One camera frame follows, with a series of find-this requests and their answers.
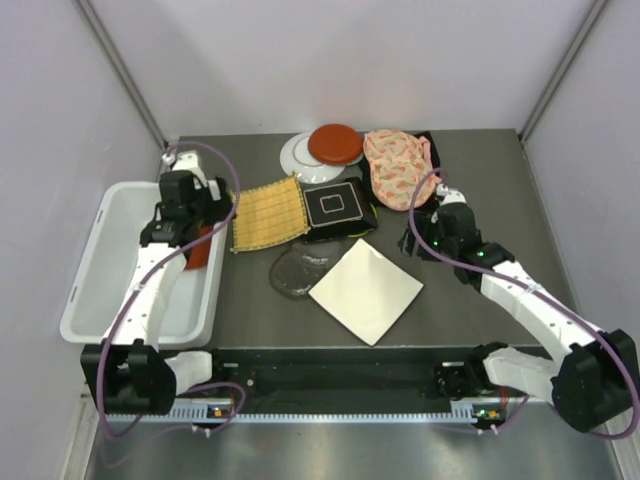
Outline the red round plate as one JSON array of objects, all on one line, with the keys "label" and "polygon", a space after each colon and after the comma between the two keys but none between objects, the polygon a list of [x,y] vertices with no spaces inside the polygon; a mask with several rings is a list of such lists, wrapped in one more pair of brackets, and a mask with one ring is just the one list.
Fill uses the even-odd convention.
[{"label": "red round plate", "polygon": [[200,228],[199,238],[204,238],[204,241],[190,250],[189,258],[184,268],[185,271],[198,270],[207,266],[211,249],[212,230],[213,226]]}]

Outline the black square plate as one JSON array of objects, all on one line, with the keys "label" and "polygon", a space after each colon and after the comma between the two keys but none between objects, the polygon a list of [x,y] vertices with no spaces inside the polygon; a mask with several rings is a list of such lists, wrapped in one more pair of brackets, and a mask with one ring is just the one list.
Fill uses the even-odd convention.
[{"label": "black square plate", "polygon": [[306,242],[345,238],[379,226],[377,212],[357,177],[307,189],[303,198],[310,227],[303,235]]}]

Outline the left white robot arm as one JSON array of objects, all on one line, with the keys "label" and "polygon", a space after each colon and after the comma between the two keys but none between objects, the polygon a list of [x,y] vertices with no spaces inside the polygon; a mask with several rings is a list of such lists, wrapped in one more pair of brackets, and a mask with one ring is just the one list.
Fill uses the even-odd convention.
[{"label": "left white robot arm", "polygon": [[177,396],[195,387],[216,396],[225,370],[211,354],[187,351],[164,358],[159,337],[170,297],[197,246],[231,219],[235,206],[222,178],[207,180],[199,167],[161,175],[160,199],[139,236],[126,297],[105,336],[82,350],[80,362],[99,412],[164,415]]}]

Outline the yellow woven square plate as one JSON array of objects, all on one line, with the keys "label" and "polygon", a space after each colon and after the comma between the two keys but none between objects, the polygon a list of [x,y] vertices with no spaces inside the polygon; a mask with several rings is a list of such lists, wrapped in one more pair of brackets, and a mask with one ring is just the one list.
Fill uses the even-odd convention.
[{"label": "yellow woven square plate", "polygon": [[310,231],[304,195],[294,175],[233,194],[232,199],[239,200],[232,222],[233,253],[279,246]]}]

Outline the clear glass plate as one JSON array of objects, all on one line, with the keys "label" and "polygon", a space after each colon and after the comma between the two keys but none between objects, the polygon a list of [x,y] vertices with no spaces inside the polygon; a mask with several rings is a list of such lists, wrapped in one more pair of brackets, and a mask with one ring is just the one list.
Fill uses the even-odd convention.
[{"label": "clear glass plate", "polygon": [[290,300],[309,298],[310,290],[353,245],[349,239],[315,243],[294,241],[269,271],[271,287]]}]

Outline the white square plate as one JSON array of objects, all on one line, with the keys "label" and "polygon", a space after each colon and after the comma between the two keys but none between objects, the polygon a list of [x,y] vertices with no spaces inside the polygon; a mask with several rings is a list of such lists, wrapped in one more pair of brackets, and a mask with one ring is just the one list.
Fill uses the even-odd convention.
[{"label": "white square plate", "polygon": [[353,335],[374,346],[422,289],[422,282],[359,239],[309,295]]}]

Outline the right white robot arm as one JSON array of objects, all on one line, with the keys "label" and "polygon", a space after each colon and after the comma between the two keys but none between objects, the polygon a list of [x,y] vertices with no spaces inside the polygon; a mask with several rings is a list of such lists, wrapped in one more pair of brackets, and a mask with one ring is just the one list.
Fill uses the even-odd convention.
[{"label": "right white robot arm", "polygon": [[607,437],[622,440],[639,425],[639,368],[634,340],[624,331],[606,332],[555,299],[502,245],[487,242],[464,202],[442,204],[429,215],[411,210],[408,229],[418,256],[452,266],[456,278],[501,307],[545,349],[526,354],[505,343],[474,348],[463,378],[446,394],[492,394],[518,390],[548,403],[574,430],[596,435],[598,427],[624,412],[628,426]]}]

